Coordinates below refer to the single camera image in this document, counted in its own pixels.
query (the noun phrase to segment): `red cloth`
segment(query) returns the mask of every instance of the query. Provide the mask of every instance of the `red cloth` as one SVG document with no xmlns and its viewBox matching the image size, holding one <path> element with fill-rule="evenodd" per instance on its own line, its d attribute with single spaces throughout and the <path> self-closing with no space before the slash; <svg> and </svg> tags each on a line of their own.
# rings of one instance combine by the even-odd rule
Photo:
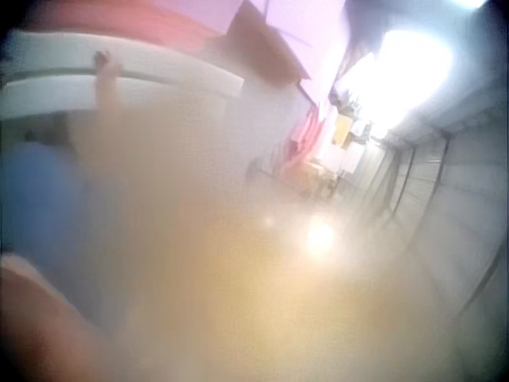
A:
<svg viewBox="0 0 509 382">
<path fill-rule="evenodd" d="M 298 134 L 295 134 L 295 137 L 298 136 L 300 141 L 290 140 L 296 144 L 289 146 L 289 157 L 282 164 L 281 173 L 289 172 L 300 165 L 317 144 L 325 123 L 325 119 L 323 121 L 318 120 L 318 115 L 318 107 L 313 105 L 309 109 L 304 125 L 297 128 Z"/>
<path fill-rule="evenodd" d="M 31 30 L 73 30 L 132 38 L 195 52 L 218 33 L 174 12 L 159 10 L 143 0 L 45 2 L 27 22 Z"/>
</svg>

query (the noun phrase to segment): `light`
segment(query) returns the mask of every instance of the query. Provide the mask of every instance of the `light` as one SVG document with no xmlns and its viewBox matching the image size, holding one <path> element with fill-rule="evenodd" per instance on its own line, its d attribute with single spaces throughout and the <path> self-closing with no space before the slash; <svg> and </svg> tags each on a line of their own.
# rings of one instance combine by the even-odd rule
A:
<svg viewBox="0 0 509 382">
<path fill-rule="evenodd" d="M 361 97 L 363 116 L 379 125 L 379 135 L 398 125 L 445 81 L 453 55 L 423 33 L 393 30 L 383 38 L 375 73 Z"/>
<path fill-rule="evenodd" d="M 274 226 L 274 218 L 272 216 L 265 216 L 265 219 L 263 220 L 263 224 L 267 228 L 272 228 Z"/>
<path fill-rule="evenodd" d="M 483 6 L 488 0 L 453 0 L 459 6 L 468 8 L 470 10 L 476 10 Z"/>
<path fill-rule="evenodd" d="M 380 125 L 373 125 L 371 128 L 370 136 L 377 139 L 384 139 L 387 136 L 388 129 Z"/>
<path fill-rule="evenodd" d="M 332 247 L 334 231 L 326 223 L 315 221 L 311 223 L 308 232 L 307 248 L 314 255 L 319 255 Z"/>
</svg>

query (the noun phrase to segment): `ceiling light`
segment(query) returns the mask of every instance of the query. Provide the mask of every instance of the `ceiling light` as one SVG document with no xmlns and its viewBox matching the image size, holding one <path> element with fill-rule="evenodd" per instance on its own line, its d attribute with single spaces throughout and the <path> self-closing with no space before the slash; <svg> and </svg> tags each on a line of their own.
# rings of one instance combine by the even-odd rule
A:
<svg viewBox="0 0 509 382">
<path fill-rule="evenodd" d="M 470 10 L 476 10 L 484 5 L 488 0 L 453 0 L 456 4 L 469 8 Z"/>
<path fill-rule="evenodd" d="M 378 124 L 379 135 L 385 135 L 386 129 L 398 125 L 438 89 L 452 62 L 449 49 L 426 34 L 386 33 L 371 86 L 362 96 L 364 117 Z"/>
</svg>

